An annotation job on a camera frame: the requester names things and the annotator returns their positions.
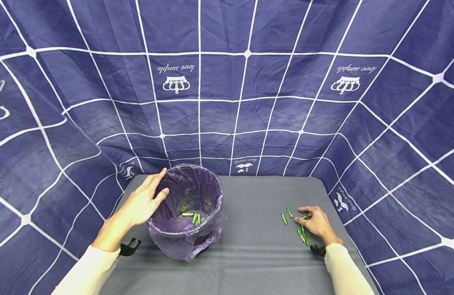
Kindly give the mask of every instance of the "plastic liner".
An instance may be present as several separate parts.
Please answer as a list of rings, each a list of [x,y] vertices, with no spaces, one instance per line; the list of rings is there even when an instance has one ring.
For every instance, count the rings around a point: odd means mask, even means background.
[[[220,239],[227,221],[224,190],[217,176],[206,168],[181,164],[169,169],[155,195],[168,187],[169,196],[148,221],[153,242],[168,257],[192,261]],[[200,224],[183,212],[200,213]]]

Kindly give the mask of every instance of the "fabric wall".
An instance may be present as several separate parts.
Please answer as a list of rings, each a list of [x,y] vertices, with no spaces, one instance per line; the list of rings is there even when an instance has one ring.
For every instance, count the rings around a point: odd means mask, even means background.
[[[317,177],[382,294],[454,294],[454,0],[0,0],[0,295],[186,162]]]

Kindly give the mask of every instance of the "table surface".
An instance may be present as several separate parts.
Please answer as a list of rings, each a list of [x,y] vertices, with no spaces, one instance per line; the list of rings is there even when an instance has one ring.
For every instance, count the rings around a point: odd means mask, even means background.
[[[138,175],[130,182],[119,204],[143,182]],[[224,187],[227,225],[220,241],[191,263],[166,257],[150,239],[148,225],[134,227],[125,237],[142,241],[137,252],[120,257],[117,267],[103,286],[101,295],[121,294],[334,294],[324,260],[314,257],[299,239],[297,208],[320,206],[330,224],[345,242],[375,294],[372,279],[354,248],[345,227],[330,202],[324,186],[314,177],[219,176]],[[288,225],[281,220],[286,215]],[[311,235],[311,244],[322,246]]]

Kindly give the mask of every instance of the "wrist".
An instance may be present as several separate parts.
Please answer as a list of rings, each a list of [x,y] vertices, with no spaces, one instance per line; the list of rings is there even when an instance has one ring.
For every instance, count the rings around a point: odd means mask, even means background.
[[[342,239],[340,239],[333,230],[321,234],[320,237],[324,241],[325,246],[328,246],[332,243],[339,243],[342,246],[344,245]]]
[[[125,232],[128,232],[134,226],[131,218],[128,218],[127,215],[120,210],[112,215],[106,223],[112,223],[113,226]]]

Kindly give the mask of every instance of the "green battery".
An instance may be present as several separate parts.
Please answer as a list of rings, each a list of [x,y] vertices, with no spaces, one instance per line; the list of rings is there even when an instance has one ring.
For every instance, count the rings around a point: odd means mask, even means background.
[[[309,233],[306,233],[306,246],[311,245],[311,238],[309,237]]]
[[[287,207],[286,210],[287,210],[287,213],[289,214],[289,217],[291,217],[291,219],[294,219],[294,215],[291,212],[291,209],[289,209],[289,207]]]
[[[287,225],[287,220],[286,220],[286,216],[285,216],[284,213],[281,213],[281,218],[283,218],[283,223],[284,223],[285,225]]]
[[[302,233],[301,233],[301,230],[300,230],[300,229],[297,230],[297,234],[298,234],[299,237],[301,238],[301,241],[302,241],[303,243],[305,243],[306,240],[304,239],[304,236],[302,236]]]
[[[196,224],[196,221],[197,221],[197,213],[195,214],[195,216],[193,217],[193,221],[191,221],[191,224]]]

